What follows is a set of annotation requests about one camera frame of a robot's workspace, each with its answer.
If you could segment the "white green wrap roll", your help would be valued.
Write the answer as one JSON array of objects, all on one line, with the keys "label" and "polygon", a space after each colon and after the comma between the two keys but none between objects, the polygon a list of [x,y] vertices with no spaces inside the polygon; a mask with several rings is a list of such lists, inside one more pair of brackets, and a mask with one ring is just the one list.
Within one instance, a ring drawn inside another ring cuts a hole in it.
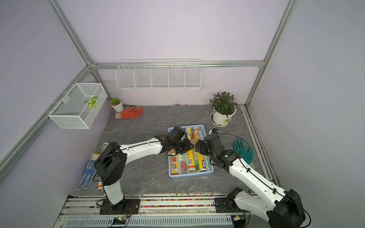
[{"label": "white green wrap roll", "polygon": [[210,159],[205,158],[205,163],[206,163],[206,170],[211,171],[212,170],[212,165],[210,164]]}]

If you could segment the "yellow red wrap roll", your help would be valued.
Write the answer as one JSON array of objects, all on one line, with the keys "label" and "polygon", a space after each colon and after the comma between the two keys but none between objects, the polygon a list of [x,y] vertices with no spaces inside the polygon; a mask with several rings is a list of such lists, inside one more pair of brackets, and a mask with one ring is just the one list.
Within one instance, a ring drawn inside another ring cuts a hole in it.
[{"label": "yellow red wrap roll", "polygon": [[179,174],[178,157],[176,156],[175,150],[170,151],[170,157],[171,157],[171,175],[178,175]]}]

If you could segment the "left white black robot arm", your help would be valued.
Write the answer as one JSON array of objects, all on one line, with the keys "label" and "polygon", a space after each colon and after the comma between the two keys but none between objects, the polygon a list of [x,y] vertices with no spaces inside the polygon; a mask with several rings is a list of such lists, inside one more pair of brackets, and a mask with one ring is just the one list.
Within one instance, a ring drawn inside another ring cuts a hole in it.
[{"label": "left white black robot arm", "polygon": [[193,148],[187,133],[179,126],[174,127],[167,135],[158,135],[143,142],[126,145],[110,143],[94,163],[106,200],[111,206],[124,203],[120,179],[127,164],[150,155],[168,155],[171,150],[175,150],[177,154],[185,154]]}]

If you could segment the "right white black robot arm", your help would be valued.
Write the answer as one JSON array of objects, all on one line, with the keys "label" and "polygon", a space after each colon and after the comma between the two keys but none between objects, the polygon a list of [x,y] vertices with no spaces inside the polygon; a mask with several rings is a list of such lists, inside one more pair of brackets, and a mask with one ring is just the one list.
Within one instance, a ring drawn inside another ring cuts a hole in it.
[{"label": "right white black robot arm", "polygon": [[242,191],[234,194],[233,202],[267,221],[272,228],[302,228],[308,218],[301,198],[294,190],[286,191],[251,168],[234,150],[225,149],[216,134],[196,143],[195,150],[207,155],[219,168],[244,182],[256,196]]}]

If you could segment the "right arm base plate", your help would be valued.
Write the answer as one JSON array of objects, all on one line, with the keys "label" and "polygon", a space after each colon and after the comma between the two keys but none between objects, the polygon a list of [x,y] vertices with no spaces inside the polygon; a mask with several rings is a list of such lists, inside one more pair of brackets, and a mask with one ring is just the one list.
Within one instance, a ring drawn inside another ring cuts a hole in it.
[{"label": "right arm base plate", "polygon": [[246,213],[246,210],[240,209],[234,200],[227,197],[215,198],[213,202],[216,213]]}]

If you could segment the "light blue plastic basket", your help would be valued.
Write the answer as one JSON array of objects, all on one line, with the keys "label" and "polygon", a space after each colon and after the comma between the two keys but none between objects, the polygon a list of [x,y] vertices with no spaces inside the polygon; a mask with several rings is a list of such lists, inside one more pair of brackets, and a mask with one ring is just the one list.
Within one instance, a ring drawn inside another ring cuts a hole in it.
[{"label": "light blue plastic basket", "polygon": [[[192,144],[196,140],[203,140],[206,136],[202,124],[182,126]],[[214,168],[209,164],[209,157],[197,153],[194,149],[185,154],[178,154],[174,150],[169,153],[169,176],[172,179],[205,176],[212,174]]]}]

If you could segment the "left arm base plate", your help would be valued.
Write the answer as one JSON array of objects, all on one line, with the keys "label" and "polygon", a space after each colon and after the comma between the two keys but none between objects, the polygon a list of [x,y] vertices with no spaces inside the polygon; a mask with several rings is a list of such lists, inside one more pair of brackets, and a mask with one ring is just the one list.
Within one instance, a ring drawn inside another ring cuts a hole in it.
[{"label": "left arm base plate", "polygon": [[117,205],[112,205],[108,200],[105,200],[101,206],[100,215],[127,215],[138,214],[140,209],[140,199],[124,199]]}]

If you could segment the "green grape wrap roll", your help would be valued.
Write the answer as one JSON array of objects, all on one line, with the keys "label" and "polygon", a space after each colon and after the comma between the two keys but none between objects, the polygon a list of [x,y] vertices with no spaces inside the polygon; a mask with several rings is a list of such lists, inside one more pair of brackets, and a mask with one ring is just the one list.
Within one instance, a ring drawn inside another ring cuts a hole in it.
[{"label": "green grape wrap roll", "polygon": [[179,161],[179,174],[186,174],[186,156],[185,154],[180,154],[178,156],[178,161]]}]

